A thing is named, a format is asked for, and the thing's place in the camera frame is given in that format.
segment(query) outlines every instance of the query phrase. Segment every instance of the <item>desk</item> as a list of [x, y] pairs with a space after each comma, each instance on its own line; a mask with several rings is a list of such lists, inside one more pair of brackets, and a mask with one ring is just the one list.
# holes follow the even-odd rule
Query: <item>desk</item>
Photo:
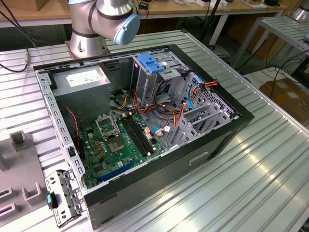
[[[309, 216], [309, 131], [189, 33], [138, 35], [127, 46], [107, 41], [112, 53], [172, 43], [255, 118], [220, 155], [96, 232], [297, 231]], [[30, 54], [31, 66], [72, 59], [65, 45], [32, 48]], [[25, 49], [7, 51], [0, 59], [19, 69], [24, 55]], [[0, 140], [14, 131], [30, 132], [44, 176], [67, 169], [32, 67], [23, 73], [0, 69], [0, 75]], [[45, 206], [0, 231], [60, 230]], [[61, 231], [92, 229], [83, 212]]]
[[[153, 1], [149, 4], [149, 18], [171, 18], [171, 17], [193, 17], [205, 16], [208, 7], [202, 7], [196, 3], [188, 3], [185, 6], [176, 4], [173, 0], [168, 2]], [[229, 15], [241, 14], [260, 14], [260, 13], [276, 13], [275, 16], [280, 16], [286, 9], [284, 5], [280, 7], [268, 6], [263, 9], [255, 9], [247, 6], [240, 0], [234, 0], [228, 3], [226, 7], [219, 7], [215, 15], [220, 15], [220, 20], [215, 32], [211, 38], [210, 44], [215, 44], [221, 30]], [[70, 8], [67, 0], [49, 0], [38, 12], [11, 8], [13, 14], [22, 26], [42, 26], [42, 25], [57, 25], [70, 24]], [[140, 10], [142, 18], [146, 18], [146, 12]], [[0, 16], [0, 28], [12, 27]]]

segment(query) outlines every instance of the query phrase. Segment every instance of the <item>slotted aluminum table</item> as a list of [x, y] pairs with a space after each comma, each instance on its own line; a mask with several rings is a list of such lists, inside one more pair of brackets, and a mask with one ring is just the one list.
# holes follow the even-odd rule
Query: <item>slotted aluminum table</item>
[[253, 38], [259, 27], [264, 27], [267, 32], [263, 35], [263, 37], [259, 41], [259, 45], [257, 46], [261, 46], [263, 40], [266, 39], [269, 33], [277, 35], [290, 45], [290, 48], [283, 56], [285, 57], [284, 61], [289, 58], [293, 47], [297, 48], [301, 52], [306, 51], [307, 55], [309, 54], [309, 43], [306, 42], [304, 39], [305, 35], [309, 34], [309, 22], [299, 23], [288, 16], [258, 18], [253, 25], [251, 31], [249, 32], [246, 40], [240, 47], [236, 55], [236, 59], [234, 60], [234, 63], [232, 65], [233, 67], [236, 67], [238, 65], [240, 58], [242, 57], [244, 51], [247, 49], [251, 39]]
[[[219, 156], [96, 231], [297, 231], [309, 216], [309, 131], [188, 33], [140, 35], [125, 47], [108, 45], [119, 52], [172, 43], [217, 78], [255, 119]], [[24, 54], [2, 52], [0, 60], [18, 69]], [[72, 59], [65, 45], [31, 49], [30, 54], [31, 65]], [[32, 68], [21, 74], [0, 69], [0, 139], [19, 130], [32, 134], [45, 176], [67, 168]], [[45, 206], [0, 230], [58, 228]], [[86, 213], [60, 231], [91, 231]]]

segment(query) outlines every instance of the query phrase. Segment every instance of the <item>black bezel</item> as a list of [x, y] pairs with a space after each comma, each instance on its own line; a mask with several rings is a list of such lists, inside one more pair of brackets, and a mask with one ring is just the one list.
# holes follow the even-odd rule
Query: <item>black bezel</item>
[[[185, 52], [183, 52], [177, 45], [164, 45], [164, 46], [157, 46], [157, 47], [150, 47], [145, 49], [133, 50], [128, 52], [120, 52], [114, 54], [107, 54], [104, 56], [99, 57], [92, 57], [92, 58], [84, 58], [84, 59], [76, 59], [76, 60], [69, 60], [65, 62], [58, 62], [48, 65], [40, 65], [35, 66], [34, 70], [43, 70], [49, 69], [50, 67], [54, 67], [56, 65], [60, 65], [59, 67], [64, 67], [71, 62], [79, 62], [80, 65], [83, 65], [83, 61], [91, 61], [97, 58], [105, 57], [105, 56], [115, 56], [119, 54], [125, 53], [134, 53], [134, 52], [142, 52], [142, 51], [153, 51], [157, 49], [168, 48], [172, 51], [178, 58], [180, 58], [186, 65], [190, 67], [192, 71], [194, 71], [199, 77], [203, 78], [206, 82], [211, 82], [214, 79], [208, 75], [198, 64], [196, 64]], [[221, 98], [223, 98], [240, 116], [238, 119], [232, 120], [230, 123], [212, 131], [204, 135], [203, 137], [194, 140], [191, 143], [188, 143], [184, 146], [179, 147], [178, 149], [170, 152], [168, 155], [165, 155], [159, 159], [156, 159], [149, 164], [140, 167], [139, 169], [131, 172], [129, 174], [123, 175], [120, 178], [110, 182], [108, 185], [105, 185], [87, 195], [84, 196], [85, 202], [87, 207], [90, 207], [112, 195], [116, 192], [120, 191], [123, 188], [139, 181], [140, 179], [146, 177], [147, 175], [152, 174], [153, 172], [159, 170], [160, 168], [174, 162], [175, 160], [185, 156], [186, 154], [196, 150], [197, 148], [201, 147], [201, 145], [207, 144], [222, 135], [229, 136], [227, 141], [223, 141], [219, 148], [217, 148], [211, 156], [218, 154], [226, 145], [227, 142], [230, 141], [237, 132], [239, 132], [242, 128], [250, 123], [250, 121], [254, 118], [254, 116], [244, 107], [242, 106], [231, 94], [229, 94], [222, 86], [214, 86], [213, 90], [218, 94]]]

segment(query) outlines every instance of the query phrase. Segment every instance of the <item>gray plastic block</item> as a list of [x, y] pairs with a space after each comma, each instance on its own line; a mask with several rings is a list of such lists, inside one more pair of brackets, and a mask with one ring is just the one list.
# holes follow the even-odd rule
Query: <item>gray plastic block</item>
[[10, 138], [12, 140], [12, 145], [16, 151], [21, 151], [30, 146], [30, 142], [25, 136], [23, 131], [18, 131], [10, 134]]
[[45, 199], [45, 195], [42, 193], [41, 186], [38, 182], [35, 182], [36, 189], [28, 192], [25, 188], [22, 188], [24, 200], [28, 202], [29, 205], [35, 205]]
[[14, 191], [12, 188], [4, 189], [0, 191], [0, 203], [3, 201], [7, 201], [14, 196], [16, 196], [16, 191]]
[[0, 174], [7, 170], [7, 164], [5, 158], [0, 154]]
[[7, 168], [0, 172], [1, 227], [46, 205], [47, 201], [45, 179], [31, 134], [12, 133], [9, 139], [0, 141], [0, 153]]
[[0, 209], [0, 220], [11, 217], [12, 215], [18, 213], [18, 206], [15, 203], [11, 203]]

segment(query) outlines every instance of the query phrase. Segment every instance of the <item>green motherboard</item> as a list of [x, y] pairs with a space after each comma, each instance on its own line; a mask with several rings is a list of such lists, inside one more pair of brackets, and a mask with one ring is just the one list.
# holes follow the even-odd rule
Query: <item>green motherboard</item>
[[[147, 139], [144, 132], [146, 124], [141, 115], [135, 114], [132, 119]], [[116, 136], [103, 137], [101, 134], [114, 129], [110, 120], [100, 121], [98, 124], [101, 129], [95, 123], [81, 130], [81, 137], [84, 142], [84, 159], [82, 159], [82, 162], [85, 167], [84, 181], [87, 188], [96, 186], [103, 176], [117, 171], [121, 173], [123, 167], [136, 167], [164, 152], [161, 144], [155, 138], [152, 138], [147, 140], [153, 148], [153, 153], [146, 156], [142, 155], [123, 125], [121, 118], [115, 119], [114, 122], [119, 129], [119, 134]]]

